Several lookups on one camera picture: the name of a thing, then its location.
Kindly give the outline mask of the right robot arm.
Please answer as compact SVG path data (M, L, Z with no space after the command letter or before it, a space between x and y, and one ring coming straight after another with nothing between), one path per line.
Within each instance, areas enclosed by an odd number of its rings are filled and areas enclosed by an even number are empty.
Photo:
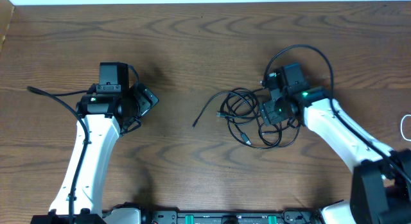
M410 223L410 150L396 151L368 134L323 87L310 87L298 63L266 73L270 125L298 121L324 139L353 174L349 201L320 209L323 223Z

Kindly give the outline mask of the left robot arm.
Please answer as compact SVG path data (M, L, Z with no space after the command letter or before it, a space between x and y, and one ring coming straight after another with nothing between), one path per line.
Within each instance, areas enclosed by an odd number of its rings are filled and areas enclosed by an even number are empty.
M34 215L32 223L150 223L152 218L132 203L105 212L103 188L116 141L141 127L141 118L158 98L144 84L129 84L132 65L102 62L97 84L82 91L71 108L77 120L76 140L62 186L49 211Z

